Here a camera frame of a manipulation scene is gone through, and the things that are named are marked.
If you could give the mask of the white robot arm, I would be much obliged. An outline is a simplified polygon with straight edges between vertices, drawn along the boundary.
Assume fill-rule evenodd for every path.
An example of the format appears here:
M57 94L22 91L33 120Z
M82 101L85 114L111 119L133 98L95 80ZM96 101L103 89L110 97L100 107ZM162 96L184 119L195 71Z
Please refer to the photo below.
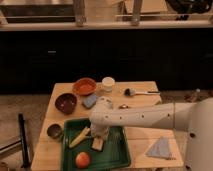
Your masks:
M167 103L114 109L101 97L89 115L92 134L103 136L110 126L186 131L184 171L213 171L213 98L195 103Z

